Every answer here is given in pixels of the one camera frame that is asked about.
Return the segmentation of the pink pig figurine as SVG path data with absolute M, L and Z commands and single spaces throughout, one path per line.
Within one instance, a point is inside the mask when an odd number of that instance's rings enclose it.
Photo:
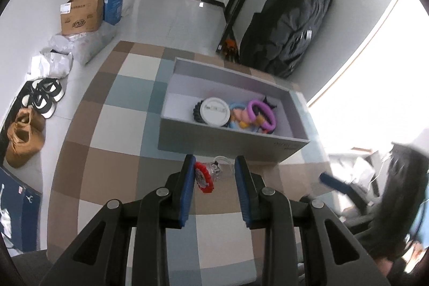
M 240 129 L 250 129 L 255 127 L 254 123 L 250 120 L 246 108 L 233 108 L 231 110 L 231 124 Z

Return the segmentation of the black backpack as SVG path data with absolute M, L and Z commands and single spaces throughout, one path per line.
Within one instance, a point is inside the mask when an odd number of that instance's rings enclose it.
M 267 0 L 253 15 L 239 47 L 239 62 L 280 78 L 300 64 L 332 0 Z

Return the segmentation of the dark blue shoe box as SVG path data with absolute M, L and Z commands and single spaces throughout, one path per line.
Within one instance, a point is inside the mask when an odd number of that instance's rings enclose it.
M 1 233 L 21 252 L 38 247 L 41 194 L 1 167 Z

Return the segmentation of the brown cardboard box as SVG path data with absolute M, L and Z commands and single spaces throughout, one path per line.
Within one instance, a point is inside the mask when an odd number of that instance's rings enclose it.
M 97 31 L 102 24 L 104 0 L 68 0 L 60 5 L 63 36 Z

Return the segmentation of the white plastic bag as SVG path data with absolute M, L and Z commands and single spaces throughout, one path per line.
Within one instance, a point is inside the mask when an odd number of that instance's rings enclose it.
M 40 52 L 31 58 L 28 75 L 30 79 L 65 78 L 71 71 L 73 56 L 71 53 Z

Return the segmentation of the grey plastic parcel bag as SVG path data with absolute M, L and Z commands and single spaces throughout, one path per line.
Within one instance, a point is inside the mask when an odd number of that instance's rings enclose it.
M 49 47 L 61 54 L 72 54 L 80 65 L 86 65 L 115 37 L 117 25 L 102 22 L 98 30 L 63 36 L 60 34 L 49 39 Z

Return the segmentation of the brown suede shoes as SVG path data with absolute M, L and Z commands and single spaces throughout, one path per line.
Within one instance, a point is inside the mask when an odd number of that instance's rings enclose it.
M 44 146 L 45 119 L 33 108 L 21 108 L 7 130 L 6 161 L 21 168 Z

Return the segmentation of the white round pin badge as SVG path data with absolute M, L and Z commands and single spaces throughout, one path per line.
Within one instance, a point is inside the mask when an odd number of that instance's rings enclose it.
M 200 116 L 207 125 L 223 127 L 229 122 L 231 111 L 224 100 L 210 97 L 202 101 Z

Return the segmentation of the grey rectangular storage box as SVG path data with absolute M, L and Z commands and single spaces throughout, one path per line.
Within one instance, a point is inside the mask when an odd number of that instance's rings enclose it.
M 227 68 L 175 61 L 159 149 L 280 163 L 309 142 L 291 90 Z

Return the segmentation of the black white sneakers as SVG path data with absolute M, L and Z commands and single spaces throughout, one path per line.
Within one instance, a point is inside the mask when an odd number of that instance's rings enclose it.
M 40 78 L 25 83 L 20 103 L 21 107 L 31 107 L 43 118 L 49 119 L 64 95 L 65 91 L 57 78 Z

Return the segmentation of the red flower keychain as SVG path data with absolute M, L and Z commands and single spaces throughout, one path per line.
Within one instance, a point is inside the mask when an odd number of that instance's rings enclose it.
M 205 163 L 197 161 L 193 168 L 198 188 L 204 194 L 212 193 L 217 182 L 230 178 L 235 171 L 232 161 L 223 156 Z

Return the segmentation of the blue cardboard box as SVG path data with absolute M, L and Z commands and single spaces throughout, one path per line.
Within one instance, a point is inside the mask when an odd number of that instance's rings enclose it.
M 123 0 L 103 0 L 102 19 L 110 25 L 116 25 L 121 20 Z

